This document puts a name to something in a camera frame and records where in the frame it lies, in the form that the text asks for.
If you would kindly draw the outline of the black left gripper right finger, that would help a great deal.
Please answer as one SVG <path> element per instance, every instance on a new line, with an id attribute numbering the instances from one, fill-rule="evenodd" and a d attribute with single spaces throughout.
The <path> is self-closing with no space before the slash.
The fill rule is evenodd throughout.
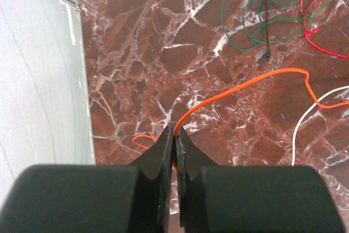
<path id="1" fill-rule="evenodd" d="M 309 166 L 222 166 L 175 136 L 185 232 L 344 232 L 322 177 Z"/>

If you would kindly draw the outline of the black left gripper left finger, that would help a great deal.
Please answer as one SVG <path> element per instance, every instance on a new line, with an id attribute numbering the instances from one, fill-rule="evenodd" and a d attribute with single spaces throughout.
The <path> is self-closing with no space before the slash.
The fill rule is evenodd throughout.
<path id="1" fill-rule="evenodd" d="M 6 232 L 168 232 L 173 128 L 128 165 L 33 165 L 5 201 Z"/>

